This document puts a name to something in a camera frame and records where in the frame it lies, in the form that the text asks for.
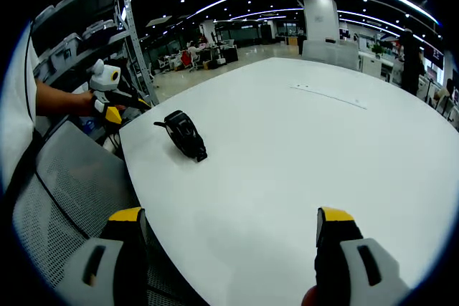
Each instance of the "storage bin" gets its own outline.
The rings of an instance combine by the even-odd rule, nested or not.
[[[57,3],[56,9],[60,9],[61,7],[64,7],[64,6],[68,5],[72,1],[74,1],[74,0],[61,0],[59,3]]]
[[[54,67],[49,59],[49,49],[39,57],[39,64],[34,68],[34,77],[43,81],[54,73]]]
[[[39,13],[37,17],[35,17],[34,27],[39,26],[41,23],[46,21],[50,16],[52,16],[55,12],[54,5],[49,5],[46,9]]]
[[[69,67],[77,56],[77,49],[80,42],[81,37],[79,37],[76,33],[65,37],[49,53],[52,66],[56,70],[61,70]]]

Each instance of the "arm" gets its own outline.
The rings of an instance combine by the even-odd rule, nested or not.
[[[39,80],[37,83],[37,115],[90,116],[93,112],[91,91],[75,95],[50,87]]]

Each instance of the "shelving unit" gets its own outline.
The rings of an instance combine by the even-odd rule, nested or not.
[[[55,82],[57,79],[59,79],[61,76],[63,76],[69,70],[74,69],[76,66],[80,67],[81,65],[84,65],[85,60],[88,60],[91,57],[93,57],[93,58],[97,57],[98,53],[101,53],[102,51],[105,51],[104,55],[108,54],[107,52],[110,52],[110,50],[108,50],[108,48],[110,48],[110,46],[115,45],[115,43],[117,43],[117,42],[119,43],[120,40],[125,39],[128,36],[129,36],[129,33],[127,31],[123,31],[123,32],[120,32],[120,33],[116,34],[115,36],[112,36],[105,46],[101,46],[101,47],[97,47],[97,48],[94,48],[94,49],[85,50],[81,54],[77,55],[77,57],[75,58],[75,60],[73,60],[71,65],[66,66],[66,68],[64,68],[62,70],[56,71],[55,73],[50,75],[48,78],[45,78],[42,81],[45,82],[48,85],[51,85],[53,82]]]
[[[123,5],[126,8],[126,21],[123,21],[120,16],[120,10]],[[141,77],[138,77],[135,73],[135,68],[128,68],[133,85],[138,88],[142,95],[145,95],[145,91],[148,92],[144,97],[145,101],[157,105],[158,98],[153,88],[153,81],[146,68],[137,37],[131,0],[64,1],[64,4],[56,7],[51,16],[33,27],[32,39],[34,48],[37,54],[41,55],[46,49],[51,49],[58,45],[71,33],[81,34],[92,23],[102,19],[114,19],[114,22],[123,27],[124,30],[113,35],[107,44],[81,52],[66,68],[55,71],[52,75],[44,78],[43,81],[48,85],[52,85],[56,81],[58,81],[59,85],[63,85],[65,80],[62,78],[65,78],[69,71],[82,70],[89,67],[88,64],[93,63],[98,58],[104,59],[114,52],[121,51],[126,58],[132,57],[129,65],[136,64],[141,71]]]

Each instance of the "metal shelf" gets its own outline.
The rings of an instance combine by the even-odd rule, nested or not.
[[[113,18],[116,0],[72,0],[44,22],[33,28],[32,39],[37,54],[53,48],[73,32],[82,34],[97,20]]]
[[[97,47],[93,49],[88,49],[82,52],[81,54],[77,55],[75,60],[73,60],[72,64],[69,66],[66,66],[66,68],[63,68],[61,70],[56,71],[54,74],[50,75],[48,78],[43,80],[48,85],[51,85],[53,82],[55,82],[57,79],[59,79],[61,76],[63,76],[64,73],[68,72],[69,70],[75,68],[78,65],[81,65],[84,60],[91,58],[94,54],[100,54],[104,51],[106,51],[109,46],[115,44],[116,42],[119,42],[122,39],[125,39],[126,37],[129,36],[129,31],[125,30],[123,32],[120,32],[114,36],[112,36],[109,40],[108,43]]]

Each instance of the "chair backrest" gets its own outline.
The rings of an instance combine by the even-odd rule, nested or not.
[[[357,70],[359,50],[356,44],[305,40],[301,58]]]
[[[38,272],[56,287],[84,234],[99,237],[111,214],[138,202],[124,162],[69,121],[44,145],[36,168],[15,204],[13,227]]]
[[[184,64],[185,67],[188,67],[191,64],[190,54],[186,50],[184,50],[181,53],[180,60],[181,60],[182,64]]]
[[[448,97],[447,96],[442,96],[438,102],[437,102],[437,105],[435,106],[435,109],[441,113],[443,111],[443,109],[445,108],[446,104],[448,102]]]
[[[443,108],[442,116],[445,118],[449,118],[451,110],[453,108],[454,108],[454,102],[448,97],[445,107]]]

